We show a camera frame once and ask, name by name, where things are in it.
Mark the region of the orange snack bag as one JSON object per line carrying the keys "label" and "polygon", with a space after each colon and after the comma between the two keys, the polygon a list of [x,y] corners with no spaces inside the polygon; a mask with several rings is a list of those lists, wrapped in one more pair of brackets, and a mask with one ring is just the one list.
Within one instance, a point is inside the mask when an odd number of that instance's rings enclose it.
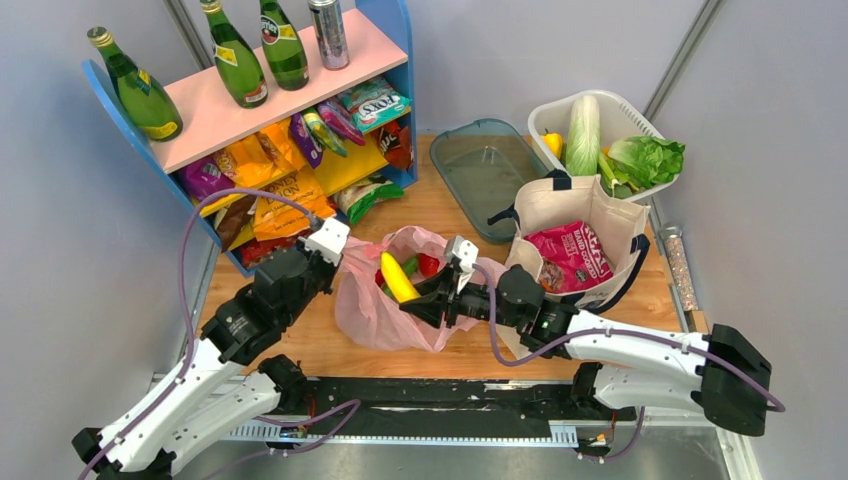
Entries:
{"label": "orange snack bag", "polygon": [[307,161],[292,139],[290,125],[290,118],[269,125],[213,153],[212,159],[241,188],[256,188],[298,171]]}

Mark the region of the green lettuce leaf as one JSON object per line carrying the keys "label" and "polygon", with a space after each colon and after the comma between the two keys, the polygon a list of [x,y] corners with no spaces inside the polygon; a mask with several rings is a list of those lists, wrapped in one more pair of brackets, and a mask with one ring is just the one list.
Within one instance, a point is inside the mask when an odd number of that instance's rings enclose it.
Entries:
{"label": "green lettuce leaf", "polygon": [[608,156],[639,189],[669,183],[683,170],[682,143],[652,136],[631,136],[614,142]]}

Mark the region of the green glass bottle middle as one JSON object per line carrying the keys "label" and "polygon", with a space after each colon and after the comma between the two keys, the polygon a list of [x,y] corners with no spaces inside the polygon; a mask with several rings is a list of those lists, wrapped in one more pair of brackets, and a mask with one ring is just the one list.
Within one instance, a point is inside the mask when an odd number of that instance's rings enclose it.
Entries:
{"label": "green glass bottle middle", "polygon": [[213,42],[218,74],[233,100],[252,109],[268,98],[268,87],[253,50],[232,25],[218,0],[201,0]]}

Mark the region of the colourful striped candy packet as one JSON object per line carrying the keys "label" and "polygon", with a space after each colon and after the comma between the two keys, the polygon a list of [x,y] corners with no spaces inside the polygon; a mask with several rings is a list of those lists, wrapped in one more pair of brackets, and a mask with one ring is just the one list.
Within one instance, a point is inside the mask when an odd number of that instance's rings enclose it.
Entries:
{"label": "colourful striped candy packet", "polygon": [[301,114],[310,133],[323,147],[343,158],[347,157],[348,153],[342,140],[329,128],[315,108],[307,108]]}

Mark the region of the yellow bell pepper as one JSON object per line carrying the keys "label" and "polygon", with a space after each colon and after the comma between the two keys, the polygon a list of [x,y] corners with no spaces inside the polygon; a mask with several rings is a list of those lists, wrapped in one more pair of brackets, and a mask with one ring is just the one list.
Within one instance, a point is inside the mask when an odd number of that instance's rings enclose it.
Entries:
{"label": "yellow bell pepper", "polygon": [[555,158],[560,159],[565,148],[565,140],[560,133],[546,131],[542,139]]}

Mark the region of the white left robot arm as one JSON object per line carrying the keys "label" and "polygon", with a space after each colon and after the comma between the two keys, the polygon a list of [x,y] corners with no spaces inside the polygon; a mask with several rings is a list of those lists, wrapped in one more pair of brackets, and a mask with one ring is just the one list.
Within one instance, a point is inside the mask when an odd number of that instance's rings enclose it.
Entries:
{"label": "white left robot arm", "polygon": [[328,221],[258,267],[252,283],[217,309],[193,351],[154,390],[113,423],[73,438],[83,472],[100,479],[170,479],[249,419],[275,408],[298,411],[306,378],[283,355],[264,360],[212,403],[204,401],[280,341],[317,294],[330,293],[347,239]]}

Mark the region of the red dark snack bag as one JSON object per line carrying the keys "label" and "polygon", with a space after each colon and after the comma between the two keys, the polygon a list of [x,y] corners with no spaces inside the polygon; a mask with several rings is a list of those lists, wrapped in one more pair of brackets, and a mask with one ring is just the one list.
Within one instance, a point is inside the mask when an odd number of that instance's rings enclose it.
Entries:
{"label": "red dark snack bag", "polygon": [[389,165],[400,170],[408,170],[412,166],[413,153],[409,127],[402,127],[397,120],[392,120],[374,130],[372,136]]}

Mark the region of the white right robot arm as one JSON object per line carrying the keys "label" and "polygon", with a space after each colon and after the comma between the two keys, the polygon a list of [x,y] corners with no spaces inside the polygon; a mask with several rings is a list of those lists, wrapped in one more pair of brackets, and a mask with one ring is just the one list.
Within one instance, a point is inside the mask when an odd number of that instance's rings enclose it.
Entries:
{"label": "white right robot arm", "polygon": [[515,265],[497,281],[470,282],[457,265],[417,285],[404,284],[402,311],[433,327],[465,316],[491,328],[512,327],[529,353],[580,363],[571,403],[584,417],[607,408],[660,407],[702,414],[714,425],[760,437],[768,413],[785,405],[769,390],[772,366],[736,328],[707,333],[637,327],[549,300],[544,288]]}

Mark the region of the red hand cooked chips bag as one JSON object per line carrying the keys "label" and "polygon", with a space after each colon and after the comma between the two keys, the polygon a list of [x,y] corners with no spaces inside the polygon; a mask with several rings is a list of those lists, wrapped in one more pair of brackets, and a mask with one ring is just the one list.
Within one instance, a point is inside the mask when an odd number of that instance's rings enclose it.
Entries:
{"label": "red hand cooked chips bag", "polygon": [[539,283],[548,293],[587,290],[614,275],[599,237],[584,221],[532,233],[525,240],[542,257]]}

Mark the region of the honey dijon chips bag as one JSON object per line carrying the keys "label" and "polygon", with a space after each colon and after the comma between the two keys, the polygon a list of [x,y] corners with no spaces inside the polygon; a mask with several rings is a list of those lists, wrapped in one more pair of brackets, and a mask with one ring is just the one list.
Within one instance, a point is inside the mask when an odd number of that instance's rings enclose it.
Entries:
{"label": "honey dijon chips bag", "polygon": [[[266,191],[294,201],[322,219],[335,215],[314,170],[305,166],[270,184]],[[298,209],[280,201],[260,197],[252,222],[257,241],[292,237],[310,229],[309,219]]]}

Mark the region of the teal transparent plastic tray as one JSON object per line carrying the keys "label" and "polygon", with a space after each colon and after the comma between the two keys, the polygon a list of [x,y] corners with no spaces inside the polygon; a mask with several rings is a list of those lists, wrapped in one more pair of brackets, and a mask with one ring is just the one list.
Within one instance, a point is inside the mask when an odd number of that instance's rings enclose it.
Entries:
{"label": "teal transparent plastic tray", "polygon": [[489,219],[514,203],[518,190],[549,167],[509,123],[484,118],[438,135],[430,159],[478,235],[489,243],[513,240],[512,219]]}

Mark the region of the green glass bottle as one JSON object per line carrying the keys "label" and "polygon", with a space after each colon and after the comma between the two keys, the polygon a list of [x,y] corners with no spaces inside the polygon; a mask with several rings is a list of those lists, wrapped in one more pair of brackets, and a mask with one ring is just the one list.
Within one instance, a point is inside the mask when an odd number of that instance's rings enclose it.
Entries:
{"label": "green glass bottle", "polygon": [[86,36],[104,60],[113,89],[132,123],[149,140],[176,138],[184,122],[158,80],[125,54],[105,27],[92,27]]}
{"label": "green glass bottle", "polygon": [[213,42],[218,74],[233,100],[252,109],[268,98],[268,87],[253,50],[232,25],[218,0],[201,0]]}
{"label": "green glass bottle", "polygon": [[262,48],[280,88],[295,91],[309,81],[308,60],[297,31],[275,0],[260,1]]}

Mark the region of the pink candy packet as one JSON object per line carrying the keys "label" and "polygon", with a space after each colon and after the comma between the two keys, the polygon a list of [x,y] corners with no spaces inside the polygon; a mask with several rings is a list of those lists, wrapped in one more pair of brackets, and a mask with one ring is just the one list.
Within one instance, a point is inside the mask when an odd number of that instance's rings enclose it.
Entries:
{"label": "pink candy packet", "polygon": [[345,140],[351,140],[359,146],[364,146],[365,136],[354,124],[351,114],[335,97],[330,97],[317,104],[316,110],[325,124]]}

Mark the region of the green glass bottle left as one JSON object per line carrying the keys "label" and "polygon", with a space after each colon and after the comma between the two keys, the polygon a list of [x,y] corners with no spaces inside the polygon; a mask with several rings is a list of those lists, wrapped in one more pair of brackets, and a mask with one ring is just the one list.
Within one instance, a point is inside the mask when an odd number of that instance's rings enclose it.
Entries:
{"label": "green glass bottle left", "polygon": [[86,36],[104,60],[113,89],[132,123],[149,140],[176,138],[184,122],[158,80],[125,54],[105,27],[92,27]]}

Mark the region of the green leafy vegetable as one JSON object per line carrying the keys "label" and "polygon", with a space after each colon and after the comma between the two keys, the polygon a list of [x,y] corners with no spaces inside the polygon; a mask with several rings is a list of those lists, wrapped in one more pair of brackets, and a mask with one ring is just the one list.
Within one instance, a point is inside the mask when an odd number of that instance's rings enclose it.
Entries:
{"label": "green leafy vegetable", "polygon": [[598,172],[603,181],[604,191],[613,198],[625,199],[634,194],[629,176],[618,169],[615,163],[601,152],[598,159]]}

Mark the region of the purple candy packet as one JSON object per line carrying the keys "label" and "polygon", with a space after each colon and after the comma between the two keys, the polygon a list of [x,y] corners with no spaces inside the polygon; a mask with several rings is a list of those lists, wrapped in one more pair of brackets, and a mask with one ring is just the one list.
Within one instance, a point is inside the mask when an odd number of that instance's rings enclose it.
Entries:
{"label": "purple candy packet", "polygon": [[323,160],[323,148],[312,136],[301,113],[290,117],[289,133],[308,164],[312,168],[319,167]]}

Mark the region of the white plastic basket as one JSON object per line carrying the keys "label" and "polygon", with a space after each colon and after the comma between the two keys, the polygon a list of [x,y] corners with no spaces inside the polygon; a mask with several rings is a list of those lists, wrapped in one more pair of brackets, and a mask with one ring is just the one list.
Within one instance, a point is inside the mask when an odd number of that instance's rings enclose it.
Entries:
{"label": "white plastic basket", "polygon": [[[607,156],[611,145],[624,138],[631,136],[665,138],[624,98],[604,90],[579,92],[565,99],[543,104],[531,111],[528,118],[528,129],[534,142],[534,148],[540,157],[546,163],[550,164],[552,168],[562,170],[570,177],[598,177],[601,180],[601,186],[603,188],[603,181],[598,168],[596,174],[593,176],[572,176],[564,165],[566,145],[561,158],[557,159],[542,139],[546,131],[557,132],[563,136],[565,143],[567,143],[571,108],[575,101],[583,95],[593,95],[599,104],[601,152],[604,152]],[[659,184],[650,189],[639,189],[631,182],[634,194],[624,200],[642,203],[651,195],[671,185],[679,175],[669,183]]]}

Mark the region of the green white snack bag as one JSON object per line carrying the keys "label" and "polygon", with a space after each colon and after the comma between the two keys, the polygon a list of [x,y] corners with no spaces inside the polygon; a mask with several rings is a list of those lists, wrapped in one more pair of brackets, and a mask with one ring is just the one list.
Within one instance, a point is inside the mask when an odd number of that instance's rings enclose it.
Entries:
{"label": "green white snack bag", "polygon": [[378,203],[399,199],[404,189],[388,177],[375,173],[335,193],[332,198],[338,209],[355,225]]}

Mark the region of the teal foxs candy bag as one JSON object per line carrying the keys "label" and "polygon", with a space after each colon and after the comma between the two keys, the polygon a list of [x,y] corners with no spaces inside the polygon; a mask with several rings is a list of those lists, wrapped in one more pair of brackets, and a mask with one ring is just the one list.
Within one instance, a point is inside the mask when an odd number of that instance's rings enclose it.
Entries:
{"label": "teal foxs candy bag", "polygon": [[411,100],[399,93],[383,76],[376,76],[337,95],[355,126],[365,133],[402,114]]}

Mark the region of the purple snack bag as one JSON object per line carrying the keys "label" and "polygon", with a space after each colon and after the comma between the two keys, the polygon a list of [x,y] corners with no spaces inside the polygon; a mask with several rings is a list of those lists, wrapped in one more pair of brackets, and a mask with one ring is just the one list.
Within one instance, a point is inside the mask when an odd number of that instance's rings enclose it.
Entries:
{"label": "purple snack bag", "polygon": [[203,157],[180,169],[177,177],[188,195],[197,201],[234,187],[232,180],[219,169],[211,156]]}

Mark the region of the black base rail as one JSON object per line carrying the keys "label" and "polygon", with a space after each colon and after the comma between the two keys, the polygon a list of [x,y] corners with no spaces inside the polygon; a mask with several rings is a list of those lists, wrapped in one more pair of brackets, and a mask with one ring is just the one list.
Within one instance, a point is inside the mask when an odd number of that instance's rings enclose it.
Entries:
{"label": "black base rail", "polygon": [[633,407],[614,411],[565,381],[314,377],[298,403],[277,416],[324,413],[349,400],[361,405],[345,436],[388,438],[541,439],[550,426],[605,428],[633,422]]}

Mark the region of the red patterned snack bag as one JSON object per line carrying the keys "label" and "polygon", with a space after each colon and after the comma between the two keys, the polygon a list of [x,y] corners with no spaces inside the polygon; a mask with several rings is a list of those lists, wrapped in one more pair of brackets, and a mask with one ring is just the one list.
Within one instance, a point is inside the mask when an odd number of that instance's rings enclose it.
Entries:
{"label": "red patterned snack bag", "polygon": [[252,239],[238,247],[235,252],[239,257],[242,266],[246,269],[252,269],[267,261],[276,251],[289,248],[296,243],[297,236],[281,237],[264,241]]}

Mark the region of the red pomegranate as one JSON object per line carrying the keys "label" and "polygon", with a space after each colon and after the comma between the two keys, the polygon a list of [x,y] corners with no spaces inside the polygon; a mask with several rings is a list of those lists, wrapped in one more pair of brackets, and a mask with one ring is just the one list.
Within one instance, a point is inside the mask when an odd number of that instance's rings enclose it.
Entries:
{"label": "red pomegranate", "polygon": [[424,278],[432,278],[440,271],[440,260],[425,253],[418,253],[418,270]]}

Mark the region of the green glass bottle right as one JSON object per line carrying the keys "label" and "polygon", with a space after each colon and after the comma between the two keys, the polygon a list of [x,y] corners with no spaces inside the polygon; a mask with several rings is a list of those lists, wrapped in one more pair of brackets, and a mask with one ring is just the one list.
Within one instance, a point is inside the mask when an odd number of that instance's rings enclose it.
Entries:
{"label": "green glass bottle right", "polygon": [[262,48],[280,88],[295,91],[309,81],[308,60],[297,31],[275,0],[260,1]]}

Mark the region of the napa cabbage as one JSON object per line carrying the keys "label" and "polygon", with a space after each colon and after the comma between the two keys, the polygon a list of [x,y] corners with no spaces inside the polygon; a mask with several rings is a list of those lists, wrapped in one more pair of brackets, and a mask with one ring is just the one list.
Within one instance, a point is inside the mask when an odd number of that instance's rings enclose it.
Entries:
{"label": "napa cabbage", "polygon": [[571,108],[564,165],[572,176],[593,176],[600,154],[599,104],[593,95],[583,95]]}

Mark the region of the glass tube of beads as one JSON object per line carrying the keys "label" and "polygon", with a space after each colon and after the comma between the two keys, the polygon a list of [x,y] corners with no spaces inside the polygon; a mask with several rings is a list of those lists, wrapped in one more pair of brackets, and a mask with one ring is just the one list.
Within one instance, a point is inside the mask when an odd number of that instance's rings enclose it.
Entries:
{"label": "glass tube of beads", "polygon": [[699,305],[686,257],[682,228],[679,225],[668,224],[660,230],[660,238],[683,311],[698,310]]}

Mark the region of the silver drink can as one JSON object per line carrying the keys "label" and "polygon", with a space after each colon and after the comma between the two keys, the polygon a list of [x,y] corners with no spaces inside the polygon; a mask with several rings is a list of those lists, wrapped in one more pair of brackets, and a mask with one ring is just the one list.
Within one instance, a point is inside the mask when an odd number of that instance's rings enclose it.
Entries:
{"label": "silver drink can", "polygon": [[343,14],[338,0],[308,0],[319,53],[323,66],[340,70],[350,63],[343,24]]}

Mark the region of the blue pink snack shelf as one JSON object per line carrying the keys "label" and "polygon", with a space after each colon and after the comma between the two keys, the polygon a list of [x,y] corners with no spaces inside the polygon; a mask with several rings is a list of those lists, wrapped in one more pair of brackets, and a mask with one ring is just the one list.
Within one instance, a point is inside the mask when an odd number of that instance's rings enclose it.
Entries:
{"label": "blue pink snack shelf", "polygon": [[372,77],[382,75],[402,95],[414,98],[413,40],[408,9],[403,1],[358,1],[343,15],[351,54],[341,70],[327,70],[320,60],[313,27],[301,30],[309,61],[310,81],[297,91],[268,88],[259,107],[239,107],[226,92],[215,68],[210,67],[166,86],[184,120],[175,139],[149,142],[132,124],[113,90],[104,68],[85,60],[82,69],[98,100],[138,155],[158,174],[181,206],[194,205],[174,181],[179,169]]}

